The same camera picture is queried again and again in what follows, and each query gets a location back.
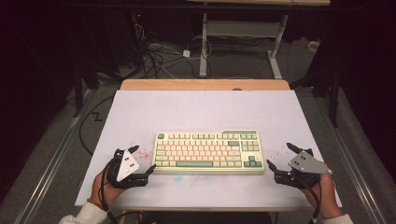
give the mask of dark background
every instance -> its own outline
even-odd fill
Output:
[[[321,39],[308,76],[334,62],[341,74],[341,87],[375,152],[393,178],[395,158],[393,135],[396,118],[394,88],[396,40],[392,1],[364,1],[359,13],[290,15],[284,39],[301,36]],[[350,7],[363,1],[332,1],[333,6]],[[118,72],[119,64],[134,55],[131,26],[125,14],[84,14],[57,7],[47,0],[2,1],[0,4],[1,80],[1,197],[6,195],[52,118],[67,104],[73,87],[76,64],[88,60],[101,68]],[[161,12],[144,14],[152,30],[165,35],[175,32],[188,41],[201,29],[194,14]],[[179,26],[172,21],[180,21]],[[326,78],[317,78],[318,85]]]

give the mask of white cable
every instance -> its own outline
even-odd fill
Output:
[[[208,52],[207,55],[206,55],[206,57],[207,57],[207,56],[209,56],[210,53],[212,52],[212,45],[210,44],[210,42],[209,42],[208,39],[203,38],[201,35],[198,35],[198,36],[196,36],[195,38],[193,38],[193,39],[190,41],[190,43],[192,43],[192,41],[194,41],[194,40],[196,40],[196,39],[199,39],[199,38],[205,40],[205,41],[209,44],[209,52]]]
[[[162,65],[160,65],[159,63],[155,63],[156,65],[159,65],[160,67],[161,67],[161,69],[163,69],[163,71],[165,71],[170,77],[172,77],[172,78],[174,78],[174,79],[178,79],[178,77],[175,77],[175,76],[173,76],[172,74],[170,74],[169,72],[168,72],[168,70],[166,70]]]
[[[172,49],[172,48],[167,47],[167,46],[165,46],[165,45],[162,45],[162,44],[150,44],[150,45],[161,46],[161,47],[163,47],[163,48],[172,50],[172,51],[164,51],[164,53],[174,53],[174,54],[177,54],[177,55],[182,56],[182,54],[179,53],[179,52],[177,52],[175,49]],[[186,58],[186,59],[189,59],[189,60],[199,60],[200,58]]]

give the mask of green keycap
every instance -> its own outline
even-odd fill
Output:
[[[178,167],[213,167],[213,161],[178,161]]]
[[[228,141],[229,147],[239,147],[239,141]]]

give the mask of gray carpet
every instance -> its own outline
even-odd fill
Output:
[[[212,55],[209,56],[210,78],[273,78],[265,56],[271,44],[272,41],[264,40],[259,46],[243,47],[230,53],[226,44],[214,43]],[[306,49],[307,44],[308,41],[305,39],[291,45],[281,44],[276,58],[281,74],[288,82],[303,77],[314,57],[314,53]],[[168,49],[171,51],[181,52],[184,49],[172,43],[166,43],[166,46],[172,48]],[[177,57],[169,54],[162,56],[166,60]],[[158,78],[193,78],[191,68],[197,75],[198,61],[188,61],[191,64],[180,63],[167,68],[166,72],[160,71],[157,74]],[[127,66],[121,68],[123,74],[130,70]],[[154,73],[151,71],[149,76],[154,76]],[[120,86],[104,75],[99,74],[98,77],[101,82],[100,88],[97,91],[86,92],[83,111],[85,113],[112,96]],[[327,118],[327,98],[314,98],[309,88],[300,88],[296,93],[323,158],[333,169],[337,191],[344,205],[343,210],[351,215],[355,223],[392,223],[396,218],[395,184],[375,155],[342,90],[337,113],[338,129],[334,129]],[[69,102],[74,101],[73,96],[74,93],[71,92]],[[95,149],[110,107],[110,100],[103,102],[94,110],[99,112],[98,118],[101,120],[95,121],[95,116],[89,115],[81,127],[82,139],[91,151]],[[57,152],[61,147],[64,147],[64,154],[56,157],[61,161],[60,165],[52,170],[53,178],[49,178],[49,183],[46,185],[49,187],[44,189],[43,197],[33,199],[33,202],[37,203],[37,210],[29,210],[32,211],[32,215],[25,223],[57,223],[66,215],[78,213],[79,208],[74,206],[74,202],[91,156],[79,140],[78,129],[71,133],[69,131],[73,123],[79,126],[85,117],[84,114],[81,118],[74,119],[74,113],[75,108],[71,103],[53,119],[17,181],[1,203],[0,223],[15,223],[24,206],[31,202],[32,195],[39,195],[35,193],[35,188],[42,175],[49,173],[46,169],[52,164],[53,155],[58,155]],[[61,145],[65,136],[70,138],[68,144]],[[280,213],[278,223],[307,223],[311,215],[312,212]]]

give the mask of hand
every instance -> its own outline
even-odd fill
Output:
[[[317,194],[320,199],[320,188],[321,188],[321,204],[320,204],[320,214],[324,219],[329,219],[333,217],[340,217],[343,215],[340,207],[335,200],[335,189],[334,182],[332,181],[331,175],[321,175],[320,176],[320,187],[317,183],[312,190]],[[312,196],[308,189],[301,189],[305,195],[306,200],[314,207],[317,207],[317,202]]]
[[[95,179],[93,180],[92,184],[92,192],[91,192],[91,200],[93,200],[96,204],[100,205],[100,208],[103,209],[102,203],[99,199],[100,192],[99,189],[101,188],[101,181],[102,181],[103,172],[99,173]],[[104,186],[104,193],[105,199],[108,207],[114,204],[114,202],[119,198],[119,196],[127,189],[116,189],[110,183],[108,183],[107,179],[105,178],[105,186]]]

